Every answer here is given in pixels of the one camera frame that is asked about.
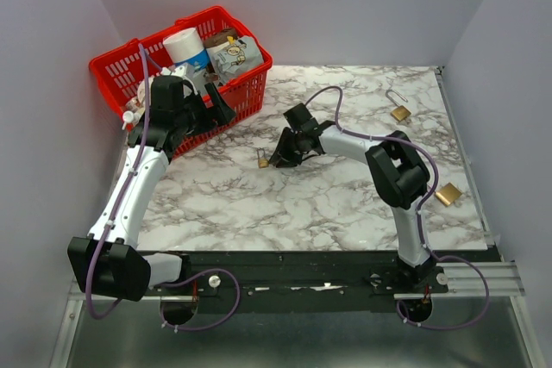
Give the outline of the small brass padlock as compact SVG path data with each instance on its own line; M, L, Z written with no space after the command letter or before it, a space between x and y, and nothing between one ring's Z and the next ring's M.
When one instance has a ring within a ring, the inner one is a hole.
M258 167L260 169L264 169L264 168L267 168L268 166L270 166L270 163L269 163L269 160L267 158L266 151L265 151L264 148L257 148L256 149L256 154L257 154Z

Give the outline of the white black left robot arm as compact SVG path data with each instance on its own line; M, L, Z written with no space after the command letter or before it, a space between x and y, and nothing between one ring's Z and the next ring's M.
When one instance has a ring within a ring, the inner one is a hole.
M190 288L191 274L179 255L142 255L137 245L154 189L182 142L235 119L217 87L207 83L204 88L205 97L185 76L154 78L147 108L130 131L126 161L110 200L88 234L72 238L67 248L78 286L87 296L137 302L155 285L174 295Z

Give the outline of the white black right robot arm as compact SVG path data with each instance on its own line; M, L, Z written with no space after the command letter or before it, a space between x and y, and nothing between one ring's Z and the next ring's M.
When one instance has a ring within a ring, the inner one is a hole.
M418 204L427 194L430 172L408 136L395 131L377 140L347 133L335 122L318 122L302 103L287 110L284 118L288 126L283 129L269 164L293 168L310 154L329 154L366 165L377 194L392 209L398 235L398 285L409 292L426 285L435 260L427 247Z

